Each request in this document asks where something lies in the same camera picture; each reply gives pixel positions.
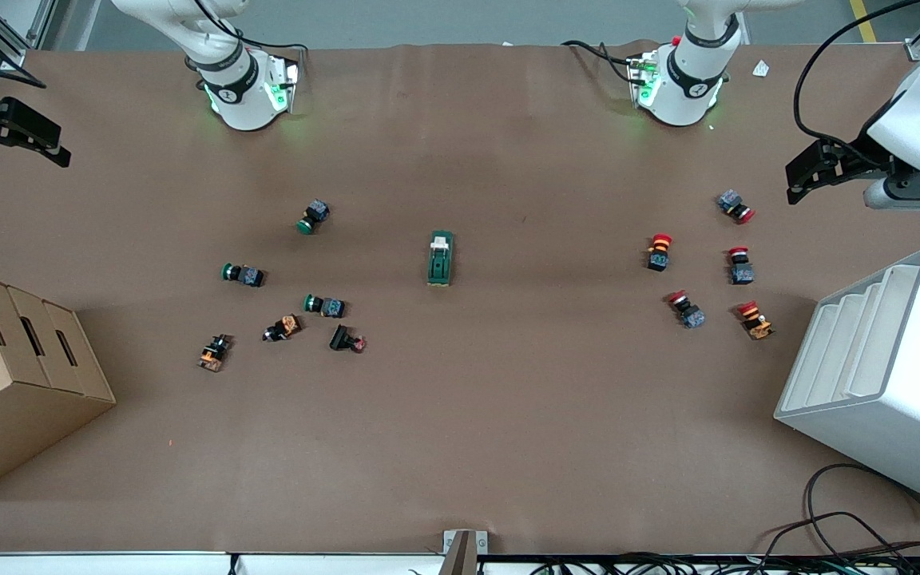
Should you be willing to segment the green terminal block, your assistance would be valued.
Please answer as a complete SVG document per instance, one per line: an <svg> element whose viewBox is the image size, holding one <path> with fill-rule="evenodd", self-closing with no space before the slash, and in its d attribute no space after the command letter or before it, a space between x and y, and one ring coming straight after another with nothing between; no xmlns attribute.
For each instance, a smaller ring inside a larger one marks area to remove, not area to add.
<svg viewBox="0 0 920 575"><path fill-rule="evenodd" d="M430 234L426 283L445 287L450 285L455 247L454 234L446 230L434 230Z"/></svg>

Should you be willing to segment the white stepped rack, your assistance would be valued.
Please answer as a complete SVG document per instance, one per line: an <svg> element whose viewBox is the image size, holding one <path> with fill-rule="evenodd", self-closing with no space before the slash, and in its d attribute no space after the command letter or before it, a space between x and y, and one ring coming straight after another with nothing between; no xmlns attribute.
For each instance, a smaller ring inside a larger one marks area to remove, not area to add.
<svg viewBox="0 0 920 575"><path fill-rule="evenodd" d="M815 305L774 416L920 494L920 251Z"/></svg>

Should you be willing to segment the brown cardboard box with slots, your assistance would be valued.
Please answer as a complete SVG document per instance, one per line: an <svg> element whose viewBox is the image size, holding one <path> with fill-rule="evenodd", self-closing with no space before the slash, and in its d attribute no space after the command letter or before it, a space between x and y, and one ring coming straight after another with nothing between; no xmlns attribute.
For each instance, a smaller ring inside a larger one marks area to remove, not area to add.
<svg viewBox="0 0 920 575"><path fill-rule="evenodd" d="M77 314L0 283L0 478L114 403Z"/></svg>

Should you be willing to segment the brown paper table cover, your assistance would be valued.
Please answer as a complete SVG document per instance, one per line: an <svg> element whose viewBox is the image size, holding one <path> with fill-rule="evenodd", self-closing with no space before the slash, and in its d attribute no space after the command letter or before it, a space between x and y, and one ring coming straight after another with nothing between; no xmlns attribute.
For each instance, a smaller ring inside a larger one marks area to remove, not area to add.
<svg viewBox="0 0 920 575"><path fill-rule="evenodd" d="M920 212L869 210L862 182L789 206L810 53L741 49L706 123L669 129L580 51L313 50L307 113L256 133L182 55L33 54L47 89L0 95L73 159L1 150L0 280L79 313L117 404L0 479L0 552L423 552L457 528L503 553L762 549L840 461L773 418L815 302L920 250ZM299 233L314 199L330 215ZM737 245L752 284L731 284ZM264 342L289 314L302 330ZM329 349L339 324L363 352Z"/></svg>

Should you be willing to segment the black switch with orange latch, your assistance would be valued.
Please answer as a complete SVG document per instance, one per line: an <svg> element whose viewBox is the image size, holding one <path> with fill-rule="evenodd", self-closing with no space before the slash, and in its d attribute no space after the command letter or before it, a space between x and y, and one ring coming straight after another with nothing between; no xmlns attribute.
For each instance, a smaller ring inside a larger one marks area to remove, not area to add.
<svg viewBox="0 0 920 575"><path fill-rule="evenodd" d="M197 366L212 372L212 374L219 374L224 368L228 353L234 342L235 338L232 335L213 335L208 345L202 348L200 357L197 360Z"/></svg>

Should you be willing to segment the black selector switch orange body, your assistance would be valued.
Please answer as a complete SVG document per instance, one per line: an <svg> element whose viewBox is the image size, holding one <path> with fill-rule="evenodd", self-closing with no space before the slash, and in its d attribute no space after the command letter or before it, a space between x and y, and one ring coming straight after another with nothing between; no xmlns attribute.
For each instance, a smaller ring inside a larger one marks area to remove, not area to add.
<svg viewBox="0 0 920 575"><path fill-rule="evenodd" d="M302 330L299 318L296 315L285 315L276 323L265 328L262 334L262 340L267 343L288 341L296 332Z"/></svg>

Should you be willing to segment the grey metal mount bracket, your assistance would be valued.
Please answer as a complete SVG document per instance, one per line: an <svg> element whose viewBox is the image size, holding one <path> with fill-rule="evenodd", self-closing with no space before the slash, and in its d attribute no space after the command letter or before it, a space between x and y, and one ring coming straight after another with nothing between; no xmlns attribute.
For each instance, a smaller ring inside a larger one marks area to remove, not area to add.
<svg viewBox="0 0 920 575"><path fill-rule="evenodd" d="M489 532L446 530L442 533L442 552L438 575L485 575L479 557L489 552Z"/></svg>

